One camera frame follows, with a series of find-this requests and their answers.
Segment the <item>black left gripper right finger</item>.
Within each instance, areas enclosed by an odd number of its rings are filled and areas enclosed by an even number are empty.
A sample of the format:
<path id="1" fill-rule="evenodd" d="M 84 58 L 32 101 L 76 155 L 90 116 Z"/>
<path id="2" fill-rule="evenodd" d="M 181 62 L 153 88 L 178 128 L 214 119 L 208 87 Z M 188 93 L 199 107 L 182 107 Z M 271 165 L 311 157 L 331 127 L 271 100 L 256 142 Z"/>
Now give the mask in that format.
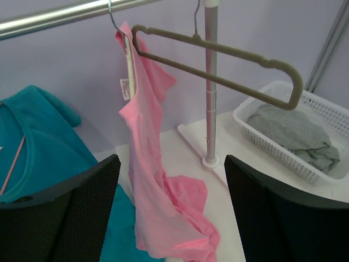
<path id="1" fill-rule="evenodd" d="M 246 261 L 348 261 L 348 203 L 294 188 L 232 155 L 224 168 Z"/>

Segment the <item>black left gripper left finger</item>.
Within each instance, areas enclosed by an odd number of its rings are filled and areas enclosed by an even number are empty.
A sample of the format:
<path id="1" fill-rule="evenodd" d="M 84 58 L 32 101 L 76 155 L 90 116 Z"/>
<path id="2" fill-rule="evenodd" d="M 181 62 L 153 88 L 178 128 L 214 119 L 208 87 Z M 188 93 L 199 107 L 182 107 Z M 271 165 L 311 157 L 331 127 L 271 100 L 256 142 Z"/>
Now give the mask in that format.
<path id="1" fill-rule="evenodd" d="M 99 261 L 121 161 L 1 203 L 1 261 Z"/>

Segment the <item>pink t shirt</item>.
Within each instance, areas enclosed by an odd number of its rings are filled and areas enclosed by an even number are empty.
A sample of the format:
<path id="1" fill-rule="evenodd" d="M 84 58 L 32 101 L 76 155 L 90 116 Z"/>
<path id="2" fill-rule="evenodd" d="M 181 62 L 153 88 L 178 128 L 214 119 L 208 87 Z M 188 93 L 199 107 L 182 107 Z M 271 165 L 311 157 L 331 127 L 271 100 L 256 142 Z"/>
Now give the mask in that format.
<path id="1" fill-rule="evenodd" d="M 208 189 L 204 181 L 178 175 L 167 177 L 161 163 L 162 102 L 176 81 L 158 64 L 134 48 L 127 23 L 136 93 L 120 110 L 130 129 L 129 178 L 136 211 L 138 249 L 153 258 L 216 261 L 220 235 L 205 217 Z"/>

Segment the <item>cream hanger with metal hook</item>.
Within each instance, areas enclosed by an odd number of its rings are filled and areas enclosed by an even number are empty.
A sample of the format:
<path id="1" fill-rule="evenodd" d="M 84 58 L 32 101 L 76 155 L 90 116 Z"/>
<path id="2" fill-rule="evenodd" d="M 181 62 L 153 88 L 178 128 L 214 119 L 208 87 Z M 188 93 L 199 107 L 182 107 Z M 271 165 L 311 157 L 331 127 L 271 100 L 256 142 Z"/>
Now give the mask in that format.
<path id="1" fill-rule="evenodd" d="M 128 36 L 122 32 L 119 27 L 116 25 L 113 15 L 112 15 L 112 1 L 108 1 L 108 10 L 109 10 L 109 16 L 111 19 L 111 22 L 116 29 L 116 31 L 121 35 L 123 44 L 125 47 L 125 56 L 126 56 L 126 62 L 127 62 L 127 70 L 128 70 L 128 79 L 123 80 L 123 93 L 124 93 L 124 99 L 132 99 L 136 93 L 135 88 L 135 75 L 134 75 L 134 65 L 133 65 L 133 57 L 131 53 L 131 46 Z"/>

